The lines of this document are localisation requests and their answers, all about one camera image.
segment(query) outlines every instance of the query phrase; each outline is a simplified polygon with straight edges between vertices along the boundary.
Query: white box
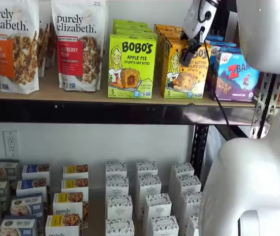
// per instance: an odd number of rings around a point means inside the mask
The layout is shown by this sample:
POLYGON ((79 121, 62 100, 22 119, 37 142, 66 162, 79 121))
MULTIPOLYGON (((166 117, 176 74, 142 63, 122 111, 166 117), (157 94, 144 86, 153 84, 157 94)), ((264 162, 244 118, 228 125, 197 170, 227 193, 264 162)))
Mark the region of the white box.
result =
POLYGON ((63 179, 62 193, 83 193, 83 201, 89 201, 89 180, 87 178, 63 179))
POLYGON ((132 199, 131 196, 110 196, 107 198, 106 219, 132 219, 132 199))
POLYGON ((188 220, 194 214, 199 215, 201 207, 201 193, 184 193, 180 206, 180 218, 178 219, 180 236, 187 231, 188 220))
POLYGON ((45 178, 20 180, 17 183, 16 196, 25 196, 41 193, 42 199, 47 202, 47 186, 45 178))
POLYGON ((38 235, 44 235, 45 223, 41 193, 21 197, 13 197, 10 213, 11 215, 15 216, 36 216, 38 235))
POLYGON ((46 223, 46 236, 79 236, 80 216, 69 215, 48 215, 46 223))
POLYGON ((192 176, 193 174, 194 174, 194 169, 190 163, 185 162, 185 163, 172 165, 170 171, 169 185, 168 185, 168 194, 172 202, 174 202, 177 177, 183 175, 192 176))
POLYGON ((50 166, 49 165, 24 165, 22 179, 46 178, 47 186, 50 186, 50 166))
POLYGON ((138 161, 135 165, 137 177, 156 176, 158 174, 158 169, 154 161, 138 161))
POLYGON ((11 183, 19 180, 20 174, 18 161, 0 161, 0 180, 8 179, 11 183))
POLYGON ((83 217, 83 193, 56 193, 53 198, 53 214, 76 213, 83 217))
POLYGON ((174 213, 179 218, 179 207, 183 193, 197 193, 201 191, 201 182, 197 176, 184 175, 177 178, 175 190, 174 213))
POLYGON ((0 236, 37 236, 36 216, 7 215, 0 226, 0 236))
POLYGON ((125 196, 129 194, 129 179, 126 177, 106 178, 106 199, 109 196, 125 196))
POLYGON ((197 215, 189 218, 186 236, 199 236, 199 217, 197 215))
POLYGON ((145 197, 143 216, 143 235, 148 235, 148 225, 152 217, 169 216, 171 201, 168 193, 148 195, 145 197))
POLYGON ((88 165, 63 166, 63 179, 89 178, 88 165))
POLYGON ((160 194, 161 182, 158 176, 141 176, 138 178, 135 194, 135 213, 137 219, 144 214, 145 197, 160 194))
POLYGON ((126 177, 125 162, 106 163, 106 177, 126 177))
POLYGON ((106 220, 106 236, 134 236, 131 219, 106 220))
POLYGON ((148 236, 178 236, 178 230, 175 216, 152 217, 148 236))

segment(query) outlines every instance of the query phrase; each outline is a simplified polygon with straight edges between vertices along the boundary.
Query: purely elizabeth granola bag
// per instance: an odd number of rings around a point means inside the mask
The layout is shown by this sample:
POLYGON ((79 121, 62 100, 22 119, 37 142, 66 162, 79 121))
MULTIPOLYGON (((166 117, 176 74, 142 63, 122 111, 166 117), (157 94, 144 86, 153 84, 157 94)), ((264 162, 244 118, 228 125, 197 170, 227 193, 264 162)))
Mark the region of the purely elizabeth granola bag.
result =
POLYGON ((60 88, 96 91, 100 86, 106 29, 105 0, 52 0, 58 37, 60 88))
POLYGON ((39 36, 37 41, 38 75, 44 76, 51 20, 51 0, 39 0, 39 36))
POLYGON ((38 0, 0 0, 0 89, 29 94, 39 90, 38 0))
POLYGON ((46 65, 45 65, 46 68, 49 68, 55 64, 56 50, 57 50, 57 35, 51 16, 48 47, 47 47, 47 54, 46 54, 46 65))

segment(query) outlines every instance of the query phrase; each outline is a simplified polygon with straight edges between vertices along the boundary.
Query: green box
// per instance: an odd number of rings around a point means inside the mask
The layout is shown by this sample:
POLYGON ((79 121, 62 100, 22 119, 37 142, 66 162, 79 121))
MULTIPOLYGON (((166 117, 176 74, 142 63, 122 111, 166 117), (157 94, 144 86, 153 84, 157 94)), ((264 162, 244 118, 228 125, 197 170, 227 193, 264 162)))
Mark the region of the green box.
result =
POLYGON ((152 36, 111 34, 108 97, 152 98, 155 54, 152 36))
POLYGON ((114 25, 115 24, 133 25, 133 26, 141 26, 141 27, 148 26, 148 24, 145 22, 127 21, 127 20, 120 20, 120 19, 114 19, 114 25))
POLYGON ((142 31, 138 31, 138 30, 121 29, 121 28, 117 28, 116 32, 117 32, 117 34, 134 35, 134 36, 140 36, 140 37, 151 36, 156 39, 156 42, 158 39, 157 34, 153 33, 153 32, 142 32, 142 31))
POLYGON ((153 32, 152 29, 148 27, 133 26, 133 25, 126 25, 126 24, 114 24, 114 34, 117 33, 117 29, 136 30, 141 32, 153 32))

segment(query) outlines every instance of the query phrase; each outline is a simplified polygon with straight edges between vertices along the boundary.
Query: electrical outlet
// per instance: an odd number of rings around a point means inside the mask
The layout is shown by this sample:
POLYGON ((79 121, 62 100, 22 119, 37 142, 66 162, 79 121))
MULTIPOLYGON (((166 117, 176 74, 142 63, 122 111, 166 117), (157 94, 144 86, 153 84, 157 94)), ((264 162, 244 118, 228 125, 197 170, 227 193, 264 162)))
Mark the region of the electrical outlet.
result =
POLYGON ((19 156, 17 131, 3 131, 5 156, 19 156))

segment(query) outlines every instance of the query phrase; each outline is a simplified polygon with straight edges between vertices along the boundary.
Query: black cable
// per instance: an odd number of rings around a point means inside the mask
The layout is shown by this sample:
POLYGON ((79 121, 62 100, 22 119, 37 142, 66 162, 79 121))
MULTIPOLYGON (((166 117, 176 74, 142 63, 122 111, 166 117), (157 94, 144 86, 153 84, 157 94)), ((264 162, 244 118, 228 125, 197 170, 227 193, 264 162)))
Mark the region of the black cable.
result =
MULTIPOLYGON (((211 67, 210 67, 210 57, 209 57, 209 52, 208 52, 207 44, 204 43, 204 46, 205 46, 205 51, 206 51, 206 53, 207 53, 208 61, 209 61, 209 73, 210 73, 210 76, 212 76, 212 71, 211 71, 211 67)), ((225 113, 225 111, 224 111, 224 108, 222 107, 222 105, 221 105, 221 103, 220 103, 220 101, 219 101, 219 99, 218 99, 218 96, 217 96, 217 94, 215 93, 214 84, 213 84, 213 80, 212 80, 212 79, 211 79, 210 87, 211 87, 212 93, 213 93, 213 95, 214 95, 214 98, 215 98, 216 102, 218 103, 219 108, 221 109, 221 111, 222 111, 222 113, 223 113, 223 116, 224 116, 225 121, 226 121, 226 125, 227 125, 227 127, 228 127, 228 134, 229 134, 229 137, 230 137, 230 139, 231 139, 231 138, 232 138, 232 135, 231 135, 231 134, 232 134, 232 133, 231 133, 231 130, 232 130, 232 129, 231 129, 230 125, 229 125, 228 118, 227 118, 227 115, 226 115, 226 113, 225 113)))
POLYGON ((201 20, 201 16, 200 16, 201 5, 202 5, 202 0, 200 0, 200 2, 199 2, 199 10, 198 10, 198 21, 202 24, 207 20, 207 18, 204 16, 204 19, 201 20))

